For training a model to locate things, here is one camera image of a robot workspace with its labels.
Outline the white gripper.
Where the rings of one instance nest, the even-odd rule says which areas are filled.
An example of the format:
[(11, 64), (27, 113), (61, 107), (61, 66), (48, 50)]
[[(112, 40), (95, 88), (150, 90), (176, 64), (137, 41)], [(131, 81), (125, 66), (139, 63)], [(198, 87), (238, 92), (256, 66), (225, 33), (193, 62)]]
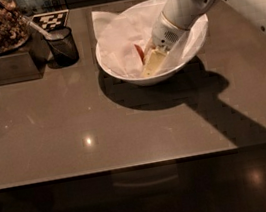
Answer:
[(175, 26), (163, 13), (160, 13), (152, 27), (152, 38), (143, 50), (144, 69), (141, 73), (142, 78), (152, 77), (157, 74), (167, 56), (164, 51), (171, 50), (185, 33), (187, 33), (187, 29), (183, 30)]

